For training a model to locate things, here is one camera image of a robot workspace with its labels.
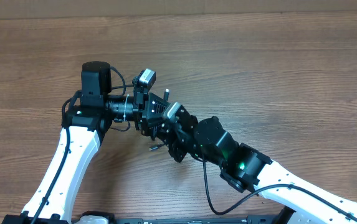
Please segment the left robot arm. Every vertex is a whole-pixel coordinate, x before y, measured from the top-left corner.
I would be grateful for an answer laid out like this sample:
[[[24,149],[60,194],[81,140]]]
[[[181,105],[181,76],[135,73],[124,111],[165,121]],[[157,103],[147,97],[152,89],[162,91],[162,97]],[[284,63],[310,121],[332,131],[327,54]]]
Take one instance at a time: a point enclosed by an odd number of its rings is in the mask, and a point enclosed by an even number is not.
[[[133,95],[113,95],[107,62],[82,65],[82,87],[62,106],[60,139],[40,186],[18,215],[3,223],[70,223],[75,199],[88,165],[100,149],[112,123],[134,123],[145,136],[156,138],[169,90],[163,97],[150,92],[156,73],[149,68],[133,79]]]

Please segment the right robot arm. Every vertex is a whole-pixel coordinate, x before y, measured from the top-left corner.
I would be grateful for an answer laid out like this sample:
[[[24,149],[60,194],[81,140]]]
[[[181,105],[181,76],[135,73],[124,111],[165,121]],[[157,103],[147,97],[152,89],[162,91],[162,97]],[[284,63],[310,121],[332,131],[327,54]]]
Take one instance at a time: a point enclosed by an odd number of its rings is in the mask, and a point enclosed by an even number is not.
[[[269,156],[234,140],[218,117],[198,121],[183,105],[153,109],[158,137],[175,161],[186,154],[220,169],[220,176],[239,192],[260,195],[291,208],[314,223],[357,223],[357,202],[323,190],[292,174]]]

